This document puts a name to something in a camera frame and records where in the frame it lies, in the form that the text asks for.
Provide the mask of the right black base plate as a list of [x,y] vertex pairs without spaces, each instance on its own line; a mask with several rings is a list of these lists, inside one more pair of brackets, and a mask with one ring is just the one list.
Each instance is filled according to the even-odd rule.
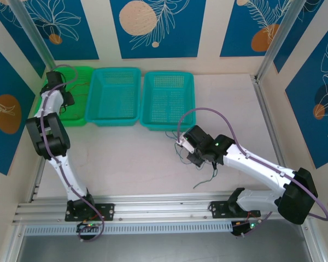
[[247,218],[248,216],[259,218],[259,210],[245,211],[236,203],[228,201],[212,201],[208,210],[212,213],[213,218]]

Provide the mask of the teal plastic basket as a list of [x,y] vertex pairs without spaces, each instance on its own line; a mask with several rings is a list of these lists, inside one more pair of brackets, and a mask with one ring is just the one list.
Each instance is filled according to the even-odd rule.
[[181,117],[195,108],[194,76],[154,71],[144,76],[140,123],[150,131],[174,131]]
[[139,119],[140,95],[140,69],[95,69],[90,82],[85,120],[99,127],[133,126]]

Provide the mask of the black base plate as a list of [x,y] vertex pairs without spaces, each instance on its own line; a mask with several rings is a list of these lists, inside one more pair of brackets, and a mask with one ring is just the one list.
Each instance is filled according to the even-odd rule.
[[[71,205],[67,206],[65,221],[66,222],[88,222],[88,221],[101,221],[99,215],[85,205],[86,208],[77,211]],[[110,203],[95,204],[95,208],[101,214],[105,221],[112,221],[115,213],[115,205]]]
[[259,210],[245,211],[236,203],[228,201],[212,201],[208,210],[212,213],[213,218],[247,218],[248,216],[259,218]]

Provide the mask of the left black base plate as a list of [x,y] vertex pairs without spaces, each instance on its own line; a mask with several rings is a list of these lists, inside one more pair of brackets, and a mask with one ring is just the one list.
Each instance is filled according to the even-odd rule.
[[[99,215],[85,205],[86,208],[77,211],[71,205],[67,206],[65,221],[66,222],[88,222],[88,221],[101,221]],[[101,214],[105,221],[112,221],[115,213],[115,205],[110,203],[95,204],[95,208]]]

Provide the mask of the black controller board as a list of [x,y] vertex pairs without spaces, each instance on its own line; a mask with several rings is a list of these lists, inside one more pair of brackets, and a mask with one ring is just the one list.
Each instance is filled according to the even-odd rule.
[[101,232],[102,225],[100,223],[79,223],[77,225],[76,232],[78,234],[94,233],[99,234]]
[[246,235],[253,232],[261,223],[262,220],[258,221],[245,221],[245,222],[237,222],[232,221],[232,235],[236,237],[245,237]]

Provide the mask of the green plastic basket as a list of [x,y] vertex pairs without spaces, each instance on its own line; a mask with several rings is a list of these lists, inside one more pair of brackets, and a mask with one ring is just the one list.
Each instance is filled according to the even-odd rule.
[[59,118],[65,127],[79,127],[86,124],[85,110],[90,90],[91,77],[94,69],[88,66],[59,67],[54,71],[62,73],[66,81],[66,91],[70,91],[75,104],[68,106]]

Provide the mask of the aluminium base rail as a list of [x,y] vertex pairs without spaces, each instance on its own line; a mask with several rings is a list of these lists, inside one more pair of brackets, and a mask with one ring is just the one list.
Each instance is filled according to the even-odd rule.
[[[96,203],[113,203],[113,223],[203,222],[212,221],[208,205],[227,200],[231,192],[96,196]],[[65,198],[36,198],[19,203],[14,225],[62,224],[66,214]]]

